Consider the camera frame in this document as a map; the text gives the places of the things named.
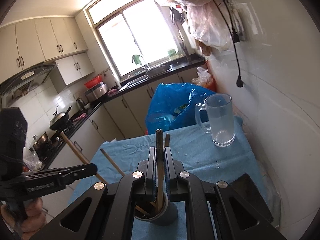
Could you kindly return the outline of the left hand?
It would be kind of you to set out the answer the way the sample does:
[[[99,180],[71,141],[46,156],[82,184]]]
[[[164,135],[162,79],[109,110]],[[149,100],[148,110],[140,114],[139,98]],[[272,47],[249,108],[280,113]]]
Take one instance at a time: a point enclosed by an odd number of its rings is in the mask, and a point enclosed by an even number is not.
[[[22,238],[30,239],[35,233],[41,230],[46,224],[46,214],[43,211],[43,200],[42,198],[36,198],[32,200],[29,205],[25,208],[27,219],[22,222]],[[1,218],[3,219],[5,226],[9,230],[14,230],[16,221],[5,204],[1,205]]]

